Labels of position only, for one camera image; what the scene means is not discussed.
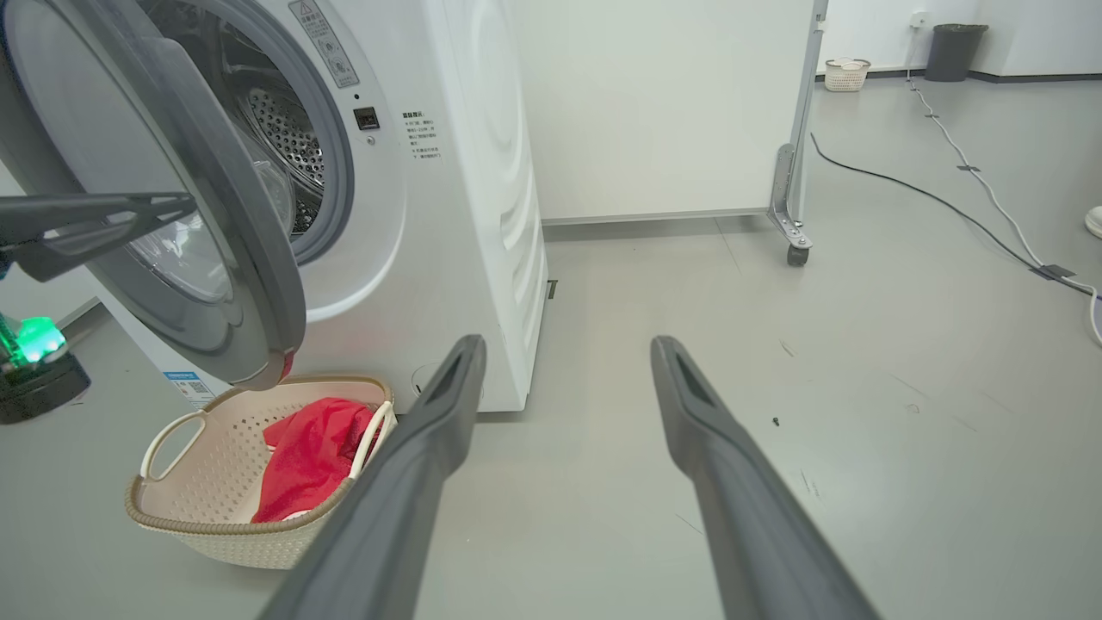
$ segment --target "baseboard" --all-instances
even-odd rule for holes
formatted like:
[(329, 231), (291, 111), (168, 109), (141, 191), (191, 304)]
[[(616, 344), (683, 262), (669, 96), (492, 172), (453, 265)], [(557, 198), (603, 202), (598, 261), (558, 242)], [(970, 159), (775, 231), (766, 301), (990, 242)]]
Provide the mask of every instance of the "baseboard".
[[(925, 68), (912, 68), (910, 69), (911, 77), (918, 77), (926, 75)], [(907, 69), (905, 68), (889, 68), (885, 70), (871, 70), (866, 76), (868, 79), (877, 79), (880, 77), (907, 77)], [(827, 79), (824, 74), (819, 74), (815, 76), (815, 81), (823, 81)]]
[(1034, 84), (1038, 81), (1092, 81), (1102, 79), (1102, 73), (1072, 73), (1066, 75), (994, 75), (979, 70), (968, 72), (973, 79), (992, 84)]
[(598, 215), (594, 217), (544, 217), (543, 228), (554, 226), (576, 226), (588, 224), (631, 224), (646, 221), (670, 221), (674, 219), (709, 219), (742, 215), (761, 215), (764, 206), (753, 208), (713, 208), (707, 210), (671, 210), (669, 213), (646, 213), (642, 215)]
[(688, 237), (694, 235), (719, 235), (775, 229), (761, 217), (741, 215), (709, 215), (702, 217), (679, 217), (676, 219), (648, 219), (639, 221), (588, 221), (579, 224), (553, 224), (543, 226), (543, 240), (592, 241), (605, 239), (638, 239), (650, 237)]

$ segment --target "basket handle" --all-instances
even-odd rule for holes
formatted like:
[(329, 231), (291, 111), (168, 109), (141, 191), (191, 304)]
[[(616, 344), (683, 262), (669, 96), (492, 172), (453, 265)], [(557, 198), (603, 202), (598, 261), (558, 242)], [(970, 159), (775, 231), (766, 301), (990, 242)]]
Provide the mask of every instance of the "basket handle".
[[(398, 421), (395, 418), (395, 406), (390, 401), (387, 401), (375, 412), (371, 416), (371, 422), (367, 424), (367, 431), (364, 432), (364, 437), (359, 440), (359, 447), (356, 448), (356, 457), (352, 460), (352, 471), (348, 472), (348, 478), (355, 480), (359, 477), (360, 472), (364, 471), (364, 466), (370, 461), (370, 457), (374, 457), (379, 452), (379, 446), (382, 446), (382, 440), (387, 438), (390, 434), (390, 429), (395, 427)], [(375, 444), (375, 450), (371, 452), (370, 457), (367, 454), (367, 449), (371, 446), (371, 440), (375, 439), (375, 432), (382, 427), (382, 433), (379, 434), (379, 440)]]
[(851, 58), (850, 56), (839, 56), (836, 58), (831, 58), (827, 61), (827, 66), (836, 67), (842, 70), (858, 70), (866, 66), (872, 66), (868, 61), (863, 61), (861, 58)]
[[(153, 442), (149, 445), (149, 448), (145, 449), (145, 456), (142, 457), (141, 459), (141, 467), (138, 468), (138, 476), (140, 476), (142, 479), (153, 480), (154, 482), (159, 482), (163, 480), (165, 476), (169, 476), (169, 472), (172, 471), (172, 468), (176, 467), (176, 464), (180, 463), (180, 459), (182, 459), (184, 455), (187, 454), (187, 450), (192, 449), (192, 446), (195, 445), (195, 440), (199, 438), (199, 435), (203, 435), (203, 429), (206, 428), (206, 420), (204, 420), (203, 417), (204, 415), (205, 412), (192, 412), (186, 416), (181, 416), (176, 418), (175, 421), (169, 423), (169, 426), (162, 428), (161, 433), (158, 433), (156, 437), (153, 438)], [(161, 449), (161, 444), (164, 444), (164, 440), (168, 439), (169, 436), (172, 435), (174, 431), (176, 431), (184, 424), (195, 418), (198, 418), (201, 423), (199, 431), (198, 433), (195, 434), (195, 437), (192, 437), (192, 440), (188, 442), (187, 446), (185, 446), (184, 449), (180, 452), (180, 455), (177, 455), (176, 458), (173, 459), (171, 464), (169, 464), (169, 467), (165, 468), (163, 472), (161, 472), (161, 476), (151, 475), (150, 468), (153, 467), (153, 459), (156, 457), (156, 452)]]

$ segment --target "small white basket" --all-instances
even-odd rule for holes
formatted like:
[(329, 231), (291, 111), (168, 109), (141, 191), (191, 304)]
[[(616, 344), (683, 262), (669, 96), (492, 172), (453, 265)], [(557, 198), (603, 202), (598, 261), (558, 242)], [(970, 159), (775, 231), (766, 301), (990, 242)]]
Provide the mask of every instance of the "small white basket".
[(868, 61), (861, 58), (834, 58), (827, 61), (827, 75), (823, 77), (823, 85), (828, 90), (835, 93), (853, 93), (861, 90), (865, 85), (865, 77), (868, 76), (868, 67), (873, 66)]
[[(348, 478), (305, 514), (278, 523), (249, 523), (271, 458), (264, 428), (325, 398), (378, 406)], [(127, 514), (142, 527), (172, 534), (222, 562), (291, 568), (398, 424), (392, 403), (385, 384), (355, 377), (293, 378), (266, 392), (227, 392), (158, 434), (127, 490)], [(193, 420), (199, 421), (199, 432), (163, 474), (154, 476), (150, 467), (161, 445)], [(371, 447), (376, 431), (379, 440)]]

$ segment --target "cable clip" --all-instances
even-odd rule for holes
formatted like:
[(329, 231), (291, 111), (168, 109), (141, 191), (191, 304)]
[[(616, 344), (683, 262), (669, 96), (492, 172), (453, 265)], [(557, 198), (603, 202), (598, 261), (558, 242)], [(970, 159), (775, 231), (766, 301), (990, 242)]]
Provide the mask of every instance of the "cable clip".
[(1074, 275), (1076, 272), (1065, 269), (1059, 264), (1041, 264), (1040, 267), (1034, 267), (1029, 269), (1031, 272), (1045, 278), (1046, 280), (1058, 280), (1060, 278), (1070, 278)]

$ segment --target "instruction label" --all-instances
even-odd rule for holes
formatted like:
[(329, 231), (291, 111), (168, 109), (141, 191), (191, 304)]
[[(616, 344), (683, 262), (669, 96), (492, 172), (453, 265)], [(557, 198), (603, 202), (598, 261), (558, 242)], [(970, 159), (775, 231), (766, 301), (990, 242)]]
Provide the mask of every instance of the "instruction label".
[(164, 373), (164, 377), (176, 387), (176, 390), (187, 399), (196, 410), (214, 401), (214, 393), (195, 373)]
[(413, 159), (440, 161), (440, 144), (436, 140), (436, 122), (421, 111), (403, 111), (406, 137), (410, 140)]
[(295, 19), (306, 31), (306, 36), (314, 42), (317, 53), (325, 58), (325, 65), (329, 67), (329, 75), (337, 83), (337, 88), (346, 88), (359, 84), (359, 76), (356, 69), (352, 68), (348, 55), (344, 52), (344, 46), (337, 40), (337, 35), (329, 28), (329, 22), (322, 14), (314, 0), (299, 0), (289, 4)]

